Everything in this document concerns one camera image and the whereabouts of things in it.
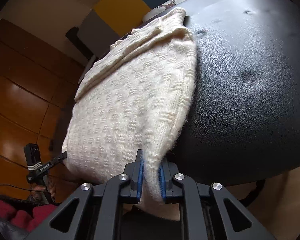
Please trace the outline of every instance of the silver screw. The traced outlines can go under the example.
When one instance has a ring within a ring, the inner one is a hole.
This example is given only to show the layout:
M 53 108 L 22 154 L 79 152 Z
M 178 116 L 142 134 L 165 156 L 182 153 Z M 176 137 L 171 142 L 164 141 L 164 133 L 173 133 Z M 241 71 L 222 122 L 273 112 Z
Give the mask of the silver screw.
M 222 189 L 222 185 L 219 182 L 215 182 L 212 184 L 212 187 L 216 190 L 221 190 Z
M 80 188 L 82 190 L 88 190 L 89 188 L 91 188 L 91 184 L 90 183 L 83 183 Z
M 174 175 L 175 179 L 177 180 L 183 180 L 185 176 L 182 173 L 177 173 Z
M 129 178 L 129 176 L 127 174 L 122 173 L 119 175 L 119 180 L 126 180 L 128 178 Z

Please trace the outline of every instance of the black cable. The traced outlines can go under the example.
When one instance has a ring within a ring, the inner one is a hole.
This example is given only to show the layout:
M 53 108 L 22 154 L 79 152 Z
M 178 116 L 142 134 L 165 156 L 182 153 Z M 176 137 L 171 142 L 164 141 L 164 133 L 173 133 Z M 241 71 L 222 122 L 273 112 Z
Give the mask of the black cable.
M 23 187 L 17 187 L 17 186 L 10 185 L 10 184 L 1 184 L 1 183 L 0 183 L 0 186 L 9 186 L 9 187 L 15 187 L 15 188 L 18 188 L 18 189 L 23 189 L 23 190 L 26 190 L 26 191 L 47 192 L 46 190 L 34 190 L 34 189 L 27 189 L 27 188 L 23 188 Z
M 241 204 L 244 205 L 245 207 L 247 207 L 253 201 L 255 201 L 255 199 L 258 197 L 259 193 L 261 192 L 261 190 L 265 186 L 265 182 L 266 182 L 265 179 L 258 180 L 256 182 L 256 188 L 254 190 L 250 191 L 250 193 L 245 198 L 239 200 L 241 202 Z

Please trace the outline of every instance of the red fabric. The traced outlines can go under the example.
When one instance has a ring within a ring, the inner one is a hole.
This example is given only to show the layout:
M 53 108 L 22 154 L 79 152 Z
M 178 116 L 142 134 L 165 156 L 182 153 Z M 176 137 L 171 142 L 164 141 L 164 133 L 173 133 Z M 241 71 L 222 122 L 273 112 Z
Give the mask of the red fabric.
M 32 217 L 26 211 L 16 210 L 13 206 L 0 200 L 0 217 L 9 221 L 12 225 L 30 232 L 45 220 L 56 208 L 57 206 L 52 204 L 35 207 L 32 210 Z

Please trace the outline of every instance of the leather cushion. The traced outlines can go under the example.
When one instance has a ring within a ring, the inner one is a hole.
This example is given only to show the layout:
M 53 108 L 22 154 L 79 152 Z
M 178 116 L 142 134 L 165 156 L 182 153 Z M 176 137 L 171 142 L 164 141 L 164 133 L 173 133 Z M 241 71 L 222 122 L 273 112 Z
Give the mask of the leather cushion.
M 296 5 L 289 0 L 187 0 L 178 6 L 186 10 L 185 26 L 198 44 L 197 84 L 170 161 L 197 182 L 225 185 L 299 166 Z

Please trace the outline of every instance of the sweater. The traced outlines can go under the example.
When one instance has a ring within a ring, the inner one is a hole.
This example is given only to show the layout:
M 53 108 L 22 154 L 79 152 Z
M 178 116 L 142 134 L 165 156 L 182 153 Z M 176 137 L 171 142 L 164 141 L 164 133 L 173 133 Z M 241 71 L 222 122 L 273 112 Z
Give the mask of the sweater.
M 158 169 L 194 91 L 196 44 L 185 15 L 174 8 L 110 47 L 79 86 L 63 142 L 67 168 L 95 183 L 122 173 L 143 149 L 144 210 L 153 210 L 145 199 L 151 206 L 162 201 Z

